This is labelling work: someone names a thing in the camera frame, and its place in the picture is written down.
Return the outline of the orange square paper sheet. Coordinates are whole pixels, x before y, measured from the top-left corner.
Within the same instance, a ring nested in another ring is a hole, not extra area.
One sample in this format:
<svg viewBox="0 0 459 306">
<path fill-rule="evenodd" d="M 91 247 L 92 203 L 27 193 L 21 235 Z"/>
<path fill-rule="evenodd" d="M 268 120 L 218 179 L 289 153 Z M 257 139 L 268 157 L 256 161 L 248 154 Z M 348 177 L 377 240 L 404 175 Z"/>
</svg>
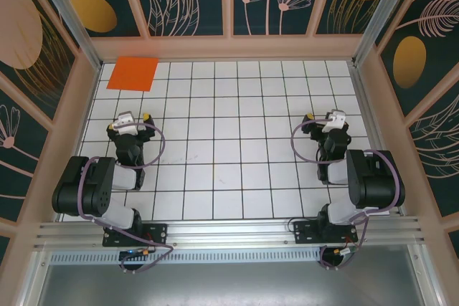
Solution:
<svg viewBox="0 0 459 306">
<path fill-rule="evenodd" d="M 148 92 L 158 67 L 158 58 L 119 57 L 108 81 L 109 90 Z"/>
</svg>

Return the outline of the grey metal sheet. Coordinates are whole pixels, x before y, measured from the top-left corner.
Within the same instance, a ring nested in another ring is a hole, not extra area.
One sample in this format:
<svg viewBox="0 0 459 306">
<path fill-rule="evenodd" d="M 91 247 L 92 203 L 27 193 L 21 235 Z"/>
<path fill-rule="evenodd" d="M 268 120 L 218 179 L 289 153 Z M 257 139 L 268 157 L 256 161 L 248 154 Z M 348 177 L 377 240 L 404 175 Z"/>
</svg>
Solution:
<svg viewBox="0 0 459 306">
<path fill-rule="evenodd" d="M 438 306 L 405 262 L 393 273 L 314 262 L 160 264 L 129 275 L 113 265 L 50 266 L 24 306 Z"/>
</svg>

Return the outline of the small circuit board with connector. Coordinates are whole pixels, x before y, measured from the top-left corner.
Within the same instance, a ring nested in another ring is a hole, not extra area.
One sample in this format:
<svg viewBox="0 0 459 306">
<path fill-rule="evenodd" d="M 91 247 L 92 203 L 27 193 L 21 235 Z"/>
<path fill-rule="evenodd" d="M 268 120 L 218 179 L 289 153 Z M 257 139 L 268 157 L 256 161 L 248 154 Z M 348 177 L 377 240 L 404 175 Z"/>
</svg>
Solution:
<svg viewBox="0 0 459 306">
<path fill-rule="evenodd" d="M 349 254 L 354 254 L 358 251 L 359 247 L 356 245 L 351 245 L 350 247 L 339 247 L 332 250 L 333 254 L 339 256 L 346 256 Z"/>
<path fill-rule="evenodd" d="M 129 249 L 119 253 L 118 260 L 145 260 L 146 257 L 153 251 L 149 249 Z"/>
</svg>

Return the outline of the aluminium side rail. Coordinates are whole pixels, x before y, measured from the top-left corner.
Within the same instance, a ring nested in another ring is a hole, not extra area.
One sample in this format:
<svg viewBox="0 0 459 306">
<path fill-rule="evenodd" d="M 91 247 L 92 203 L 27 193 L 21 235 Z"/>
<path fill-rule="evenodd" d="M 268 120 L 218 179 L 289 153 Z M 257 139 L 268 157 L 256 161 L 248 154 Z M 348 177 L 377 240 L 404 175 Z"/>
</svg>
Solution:
<svg viewBox="0 0 459 306">
<path fill-rule="evenodd" d="M 351 68 L 351 81 L 370 142 L 369 149 L 350 150 L 346 154 L 349 197 L 358 211 L 351 220 L 356 221 L 363 216 L 383 214 L 402 203 L 404 189 L 392 154 L 383 149 L 369 96 L 355 67 Z"/>
</svg>

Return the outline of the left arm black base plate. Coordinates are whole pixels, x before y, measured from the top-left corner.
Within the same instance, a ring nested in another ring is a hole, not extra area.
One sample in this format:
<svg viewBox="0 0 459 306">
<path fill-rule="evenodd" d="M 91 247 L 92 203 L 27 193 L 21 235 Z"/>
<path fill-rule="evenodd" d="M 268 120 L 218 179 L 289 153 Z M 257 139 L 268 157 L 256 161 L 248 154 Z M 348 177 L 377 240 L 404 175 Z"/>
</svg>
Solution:
<svg viewBox="0 0 459 306">
<path fill-rule="evenodd" d="M 102 240 L 103 247 L 142 247 L 147 246 L 146 242 L 166 243 L 166 224 L 143 224 L 136 229 L 126 229 L 126 232 L 143 239 L 142 241 L 126 236 L 113 229 L 104 228 Z"/>
</svg>

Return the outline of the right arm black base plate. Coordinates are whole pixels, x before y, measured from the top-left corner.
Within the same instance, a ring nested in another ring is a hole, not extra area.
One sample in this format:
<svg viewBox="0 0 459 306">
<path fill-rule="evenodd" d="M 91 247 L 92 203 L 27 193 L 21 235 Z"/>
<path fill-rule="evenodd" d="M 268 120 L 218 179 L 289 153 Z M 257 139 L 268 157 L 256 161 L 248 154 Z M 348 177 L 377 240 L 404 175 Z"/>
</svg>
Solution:
<svg viewBox="0 0 459 306">
<path fill-rule="evenodd" d="M 358 241 L 354 226 L 320 224 L 316 220 L 295 221 L 293 233 L 296 244 L 345 244 L 347 239 Z"/>
</svg>

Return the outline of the aluminium frame post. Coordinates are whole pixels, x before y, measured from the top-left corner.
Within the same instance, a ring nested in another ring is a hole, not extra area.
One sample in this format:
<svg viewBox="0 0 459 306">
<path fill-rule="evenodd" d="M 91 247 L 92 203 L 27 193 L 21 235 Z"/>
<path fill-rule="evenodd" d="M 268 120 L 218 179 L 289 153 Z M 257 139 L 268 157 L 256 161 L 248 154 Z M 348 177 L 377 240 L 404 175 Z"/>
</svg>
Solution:
<svg viewBox="0 0 459 306">
<path fill-rule="evenodd" d="M 373 47 L 399 0 L 380 0 L 352 57 L 353 67 L 360 67 Z"/>
<path fill-rule="evenodd" d="M 60 10 L 62 18 L 67 23 L 70 31 L 73 34 L 73 37 L 76 38 L 90 65 L 95 69 L 96 72 L 99 72 L 102 60 L 96 52 L 96 49 L 91 42 L 87 30 L 82 25 L 82 22 L 78 18 L 77 13 L 73 9 L 70 0 L 52 0 L 52 2 L 57 7 L 57 9 Z"/>
</svg>

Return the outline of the aluminium mounting rail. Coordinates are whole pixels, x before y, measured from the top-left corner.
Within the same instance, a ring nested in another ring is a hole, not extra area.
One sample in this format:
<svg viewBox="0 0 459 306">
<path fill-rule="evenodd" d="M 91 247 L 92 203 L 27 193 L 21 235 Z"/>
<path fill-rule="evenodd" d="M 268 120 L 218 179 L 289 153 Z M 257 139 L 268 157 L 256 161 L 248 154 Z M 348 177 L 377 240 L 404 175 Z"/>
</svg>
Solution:
<svg viewBox="0 0 459 306">
<path fill-rule="evenodd" d="M 293 247 L 293 223 L 286 219 L 170 221 L 166 243 L 176 249 L 241 249 Z M 39 225 L 32 239 L 37 250 L 101 248 L 103 228 L 90 222 Z M 421 244 L 425 241 L 415 216 L 373 216 L 364 237 L 368 245 Z"/>
</svg>

